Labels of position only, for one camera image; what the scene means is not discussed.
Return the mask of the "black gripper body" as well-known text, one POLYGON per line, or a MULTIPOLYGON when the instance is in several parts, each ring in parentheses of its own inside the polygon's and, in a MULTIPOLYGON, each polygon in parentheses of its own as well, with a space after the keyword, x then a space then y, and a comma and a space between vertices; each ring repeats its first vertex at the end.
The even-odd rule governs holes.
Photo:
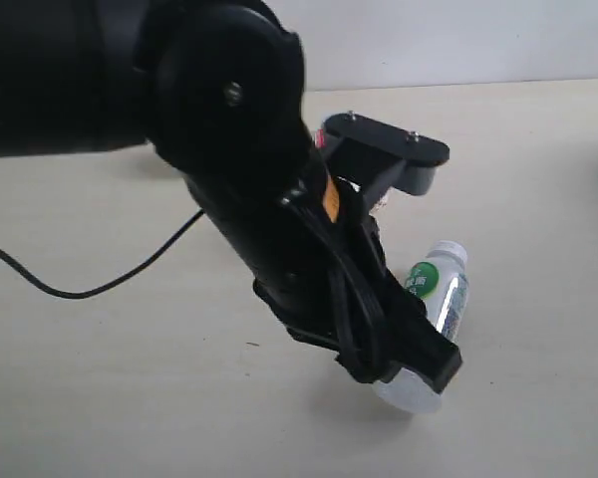
POLYGON ((423 302, 390 272, 361 195, 320 151, 213 160, 186 185, 253 276, 253 290, 296 341, 334 352, 360 383, 408 369, 434 392, 461 366, 423 302))

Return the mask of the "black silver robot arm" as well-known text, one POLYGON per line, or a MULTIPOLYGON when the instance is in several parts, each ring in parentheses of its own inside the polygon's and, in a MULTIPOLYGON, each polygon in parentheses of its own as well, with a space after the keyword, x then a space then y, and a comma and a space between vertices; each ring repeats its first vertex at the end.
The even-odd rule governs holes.
POLYGON ((355 113, 302 118, 299 36, 261 1, 0 1, 0 157, 150 143, 296 341, 360 383, 442 392, 458 347, 390 272, 371 211, 449 147, 355 113))

